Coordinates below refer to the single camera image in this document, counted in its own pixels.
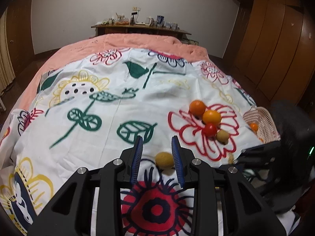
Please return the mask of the orange tangerine front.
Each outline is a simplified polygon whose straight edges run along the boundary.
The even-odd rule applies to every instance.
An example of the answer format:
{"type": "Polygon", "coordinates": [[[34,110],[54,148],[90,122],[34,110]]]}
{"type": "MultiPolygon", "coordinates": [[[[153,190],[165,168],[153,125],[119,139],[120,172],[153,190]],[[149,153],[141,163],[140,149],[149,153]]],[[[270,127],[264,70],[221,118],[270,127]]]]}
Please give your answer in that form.
{"type": "Polygon", "coordinates": [[[250,123],[249,126],[254,132],[257,132],[259,130],[259,125],[257,123],[250,123]]]}

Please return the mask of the orange tangerine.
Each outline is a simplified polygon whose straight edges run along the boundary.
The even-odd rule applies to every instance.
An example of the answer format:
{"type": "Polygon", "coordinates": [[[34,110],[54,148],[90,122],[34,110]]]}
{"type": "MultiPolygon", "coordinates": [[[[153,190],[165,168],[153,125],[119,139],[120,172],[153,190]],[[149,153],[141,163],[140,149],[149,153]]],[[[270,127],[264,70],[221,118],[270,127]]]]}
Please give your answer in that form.
{"type": "Polygon", "coordinates": [[[202,116],[206,111],[206,105],[201,100],[194,100],[189,105],[189,112],[194,116],[202,116]]]}
{"type": "Polygon", "coordinates": [[[221,122],[221,114],[216,110],[206,110],[202,115],[202,121],[205,124],[214,124],[218,126],[221,122]]]}
{"type": "Polygon", "coordinates": [[[259,130],[259,125],[257,123],[250,123],[249,126],[254,132],[257,132],[259,130]]]}

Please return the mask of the cream plastic basket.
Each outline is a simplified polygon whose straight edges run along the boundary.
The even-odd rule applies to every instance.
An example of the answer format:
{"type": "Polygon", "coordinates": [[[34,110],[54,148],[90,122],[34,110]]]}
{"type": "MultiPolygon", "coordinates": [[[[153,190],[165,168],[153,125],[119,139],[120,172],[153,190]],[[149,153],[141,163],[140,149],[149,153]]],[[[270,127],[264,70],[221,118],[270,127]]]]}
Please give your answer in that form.
{"type": "Polygon", "coordinates": [[[251,107],[244,113],[243,119],[249,125],[258,125],[256,135],[264,144],[281,139],[270,113],[264,107],[251,107]]]}

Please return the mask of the green-brown kiwi fruit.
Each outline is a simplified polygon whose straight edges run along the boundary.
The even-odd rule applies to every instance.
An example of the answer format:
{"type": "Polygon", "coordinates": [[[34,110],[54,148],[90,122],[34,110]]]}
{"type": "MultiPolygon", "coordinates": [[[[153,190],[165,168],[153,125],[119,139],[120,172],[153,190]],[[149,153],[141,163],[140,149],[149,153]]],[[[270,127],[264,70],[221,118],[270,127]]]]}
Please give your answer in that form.
{"type": "Polygon", "coordinates": [[[220,129],[216,134],[216,140],[222,144],[228,144],[230,138],[229,132],[220,129]]]}

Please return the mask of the yellow-green round fruit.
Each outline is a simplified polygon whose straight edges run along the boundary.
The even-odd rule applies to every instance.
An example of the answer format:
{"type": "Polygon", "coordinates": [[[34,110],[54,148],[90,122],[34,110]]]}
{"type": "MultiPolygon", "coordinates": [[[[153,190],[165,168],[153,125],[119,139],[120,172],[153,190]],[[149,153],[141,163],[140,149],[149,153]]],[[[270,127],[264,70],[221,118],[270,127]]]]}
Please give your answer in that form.
{"type": "Polygon", "coordinates": [[[155,156],[155,164],[160,169],[171,169],[174,166],[173,156],[168,152],[159,152],[155,156]]]}

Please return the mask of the red tomato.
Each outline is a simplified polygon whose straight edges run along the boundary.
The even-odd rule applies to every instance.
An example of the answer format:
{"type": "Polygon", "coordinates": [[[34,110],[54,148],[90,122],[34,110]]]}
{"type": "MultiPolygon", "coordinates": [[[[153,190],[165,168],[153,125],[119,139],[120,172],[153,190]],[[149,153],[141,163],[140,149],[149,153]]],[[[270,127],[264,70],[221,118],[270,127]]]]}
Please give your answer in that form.
{"type": "Polygon", "coordinates": [[[213,123],[207,123],[202,129],[202,133],[205,137],[215,137],[217,134],[217,126],[213,123]]]}

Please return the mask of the orange tangerine top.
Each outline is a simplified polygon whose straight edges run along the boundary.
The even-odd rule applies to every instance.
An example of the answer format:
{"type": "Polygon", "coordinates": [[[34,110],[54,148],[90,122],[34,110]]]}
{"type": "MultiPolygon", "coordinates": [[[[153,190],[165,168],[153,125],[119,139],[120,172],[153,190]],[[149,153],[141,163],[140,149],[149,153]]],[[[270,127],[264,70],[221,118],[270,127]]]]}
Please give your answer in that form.
{"type": "Polygon", "coordinates": [[[194,100],[189,105],[189,112],[194,116],[202,116],[206,111],[206,105],[201,100],[194,100]]]}

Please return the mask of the floral white bed sheet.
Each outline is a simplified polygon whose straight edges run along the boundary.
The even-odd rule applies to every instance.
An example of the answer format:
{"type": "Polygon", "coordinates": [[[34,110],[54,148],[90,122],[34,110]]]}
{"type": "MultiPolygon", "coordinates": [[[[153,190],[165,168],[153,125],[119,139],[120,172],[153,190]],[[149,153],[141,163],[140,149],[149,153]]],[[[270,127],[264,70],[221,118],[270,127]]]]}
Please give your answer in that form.
{"type": "Polygon", "coordinates": [[[241,150],[258,145],[242,116],[255,106],[231,76],[209,61],[185,59],[146,49],[111,49],[45,73],[27,110],[15,109],[3,131],[1,207],[25,235],[45,205],[79,167],[94,169],[117,158],[137,136],[144,141],[139,170],[140,208],[154,199],[150,222],[139,209],[123,220],[128,234],[188,235],[193,191],[181,191],[173,170],[158,172],[159,152],[170,152],[171,137],[212,166],[227,164],[241,150]],[[217,131],[228,144],[205,137],[202,116],[189,112],[201,100],[221,115],[217,131]]]}

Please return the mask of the wooden wardrobe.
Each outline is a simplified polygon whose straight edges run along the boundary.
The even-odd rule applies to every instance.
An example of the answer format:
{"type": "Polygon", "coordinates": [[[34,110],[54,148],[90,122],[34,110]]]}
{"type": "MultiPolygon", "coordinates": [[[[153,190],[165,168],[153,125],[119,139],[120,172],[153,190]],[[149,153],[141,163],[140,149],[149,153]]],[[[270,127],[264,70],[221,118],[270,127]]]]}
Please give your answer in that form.
{"type": "Polygon", "coordinates": [[[236,0],[223,60],[261,105],[298,104],[314,75],[314,21],[300,0],[236,0]]]}

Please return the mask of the beige curtain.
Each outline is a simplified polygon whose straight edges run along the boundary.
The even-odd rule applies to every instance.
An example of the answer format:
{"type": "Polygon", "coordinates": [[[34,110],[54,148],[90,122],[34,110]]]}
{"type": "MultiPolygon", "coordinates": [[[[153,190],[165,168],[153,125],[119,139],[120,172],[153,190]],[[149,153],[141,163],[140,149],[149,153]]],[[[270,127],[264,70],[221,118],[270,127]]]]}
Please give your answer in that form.
{"type": "Polygon", "coordinates": [[[1,28],[0,28],[0,89],[3,92],[14,80],[15,73],[12,66],[9,50],[8,50],[8,42],[7,42],[7,34],[6,34],[6,16],[7,10],[4,11],[1,16],[1,28]]]}

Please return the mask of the pink blanket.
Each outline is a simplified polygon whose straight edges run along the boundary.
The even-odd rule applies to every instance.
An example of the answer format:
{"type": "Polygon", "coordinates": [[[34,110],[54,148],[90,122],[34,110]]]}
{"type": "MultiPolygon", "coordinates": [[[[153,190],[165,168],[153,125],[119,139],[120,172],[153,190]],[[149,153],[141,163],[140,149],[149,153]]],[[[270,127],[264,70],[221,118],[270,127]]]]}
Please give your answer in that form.
{"type": "Polygon", "coordinates": [[[143,48],[162,53],[170,53],[188,62],[201,60],[209,61],[206,48],[196,45],[183,44],[175,37],[147,34],[108,34],[92,39],[78,41],[59,49],[37,71],[27,88],[16,102],[19,109],[29,109],[36,96],[42,74],[64,67],[65,65],[82,60],[93,53],[117,48],[143,48]]]}

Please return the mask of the wooden headboard shelf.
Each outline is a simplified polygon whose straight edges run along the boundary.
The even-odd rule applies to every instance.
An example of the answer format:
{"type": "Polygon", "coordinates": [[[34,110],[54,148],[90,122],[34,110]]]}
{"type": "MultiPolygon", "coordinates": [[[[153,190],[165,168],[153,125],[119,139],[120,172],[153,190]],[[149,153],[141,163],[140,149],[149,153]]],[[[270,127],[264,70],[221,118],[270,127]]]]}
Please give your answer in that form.
{"type": "Polygon", "coordinates": [[[173,30],[165,27],[153,27],[146,25],[94,25],[91,28],[95,29],[96,36],[106,34],[148,34],[160,36],[172,36],[177,39],[182,39],[191,33],[184,30],[173,30]]]}

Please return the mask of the blue mug on shelf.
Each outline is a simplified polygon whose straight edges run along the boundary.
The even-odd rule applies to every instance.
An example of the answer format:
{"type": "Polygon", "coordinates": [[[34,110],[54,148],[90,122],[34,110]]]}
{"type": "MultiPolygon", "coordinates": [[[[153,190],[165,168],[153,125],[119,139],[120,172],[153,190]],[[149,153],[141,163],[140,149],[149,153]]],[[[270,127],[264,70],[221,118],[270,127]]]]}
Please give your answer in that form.
{"type": "Polygon", "coordinates": [[[163,27],[163,23],[164,23],[164,16],[157,16],[157,26],[163,27]]]}

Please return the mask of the wooden door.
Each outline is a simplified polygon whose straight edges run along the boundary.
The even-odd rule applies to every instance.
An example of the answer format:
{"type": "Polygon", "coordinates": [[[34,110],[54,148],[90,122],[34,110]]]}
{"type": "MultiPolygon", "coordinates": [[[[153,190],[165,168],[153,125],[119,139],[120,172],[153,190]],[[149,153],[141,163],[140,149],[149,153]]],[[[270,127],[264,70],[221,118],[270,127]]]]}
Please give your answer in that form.
{"type": "Polygon", "coordinates": [[[12,0],[6,14],[8,52],[15,75],[19,75],[35,58],[32,43],[32,0],[12,0]]]}

